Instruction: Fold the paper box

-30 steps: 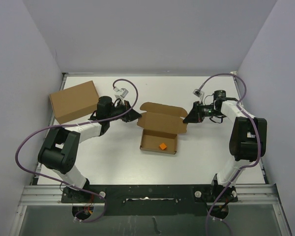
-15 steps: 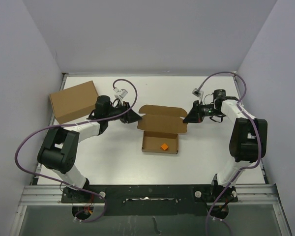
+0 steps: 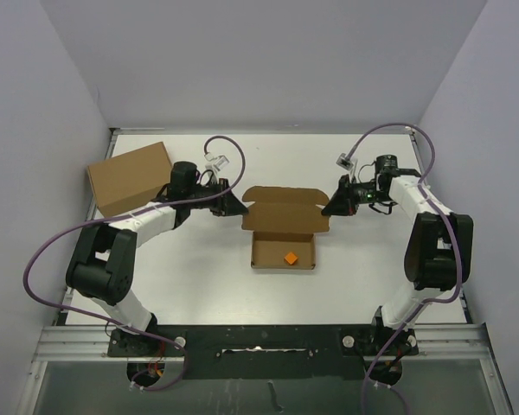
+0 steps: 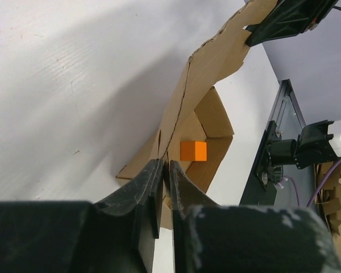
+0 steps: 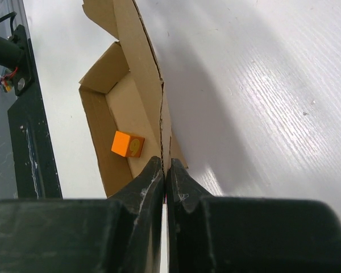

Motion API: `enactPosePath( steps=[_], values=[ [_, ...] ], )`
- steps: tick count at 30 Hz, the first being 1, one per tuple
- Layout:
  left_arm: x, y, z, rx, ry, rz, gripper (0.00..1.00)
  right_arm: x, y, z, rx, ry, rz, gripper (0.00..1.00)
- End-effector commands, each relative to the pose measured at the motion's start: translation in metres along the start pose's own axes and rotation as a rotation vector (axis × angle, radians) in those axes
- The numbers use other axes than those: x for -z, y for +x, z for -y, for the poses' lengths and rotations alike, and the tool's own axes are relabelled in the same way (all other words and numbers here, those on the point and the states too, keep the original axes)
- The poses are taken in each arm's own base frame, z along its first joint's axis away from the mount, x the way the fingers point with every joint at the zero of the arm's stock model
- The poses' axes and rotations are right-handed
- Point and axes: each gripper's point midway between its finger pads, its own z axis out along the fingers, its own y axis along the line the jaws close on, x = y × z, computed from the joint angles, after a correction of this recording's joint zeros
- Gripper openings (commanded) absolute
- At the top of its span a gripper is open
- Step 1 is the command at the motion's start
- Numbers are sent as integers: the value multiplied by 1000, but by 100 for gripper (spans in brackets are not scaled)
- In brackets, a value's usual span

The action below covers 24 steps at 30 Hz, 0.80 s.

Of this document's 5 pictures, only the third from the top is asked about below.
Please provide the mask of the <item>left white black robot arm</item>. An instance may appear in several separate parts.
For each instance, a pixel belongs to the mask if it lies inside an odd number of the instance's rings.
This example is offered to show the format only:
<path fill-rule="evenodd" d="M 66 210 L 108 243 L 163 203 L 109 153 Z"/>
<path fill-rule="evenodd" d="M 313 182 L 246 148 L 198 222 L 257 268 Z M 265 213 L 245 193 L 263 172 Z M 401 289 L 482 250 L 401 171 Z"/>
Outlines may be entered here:
<path fill-rule="evenodd" d="M 143 208 L 124 219 L 83 227 L 66 273 L 67 286 L 92 299 L 116 325 L 129 333 L 127 343 L 148 355 L 158 344 L 157 319 L 131 290 L 137 249 L 162 233 L 179 228 L 194 209 L 218 217 L 248 214 L 229 181 L 214 173 L 200 183 L 197 167 L 177 162 L 170 180 Z"/>

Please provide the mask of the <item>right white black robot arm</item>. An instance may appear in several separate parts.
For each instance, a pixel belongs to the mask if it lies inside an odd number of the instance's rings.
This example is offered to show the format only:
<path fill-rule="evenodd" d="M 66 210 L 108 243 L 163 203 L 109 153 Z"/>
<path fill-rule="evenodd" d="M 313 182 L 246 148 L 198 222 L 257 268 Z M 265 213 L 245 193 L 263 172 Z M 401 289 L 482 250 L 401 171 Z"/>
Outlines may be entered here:
<path fill-rule="evenodd" d="M 342 154 L 336 164 L 347 173 L 338 180 L 335 193 L 322 215 L 352 216 L 361 205 L 381 213 L 401 208 L 412 222 L 404 256 L 406 284 L 375 312 L 367 333 L 369 346 L 384 354 L 405 338 L 418 315 L 429 303 L 444 303 L 439 296 L 458 293 L 471 272 L 474 223 L 467 214 L 457 214 L 441 203 L 423 183 L 416 169 L 404 169 L 394 155 L 378 156 L 375 175 L 368 182 L 356 180 L 356 160 Z"/>

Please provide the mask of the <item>small orange cube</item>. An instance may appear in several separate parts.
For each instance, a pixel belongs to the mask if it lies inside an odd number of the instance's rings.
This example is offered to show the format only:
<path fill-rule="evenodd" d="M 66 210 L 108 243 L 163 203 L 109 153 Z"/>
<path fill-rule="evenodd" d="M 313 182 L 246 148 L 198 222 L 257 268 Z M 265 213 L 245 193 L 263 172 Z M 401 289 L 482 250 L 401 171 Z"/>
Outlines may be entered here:
<path fill-rule="evenodd" d="M 287 265 L 290 265 L 290 266 L 293 266 L 297 263 L 298 261 L 298 256 L 294 253 L 294 252 L 288 252 L 285 256 L 284 256 L 284 261 Z"/>

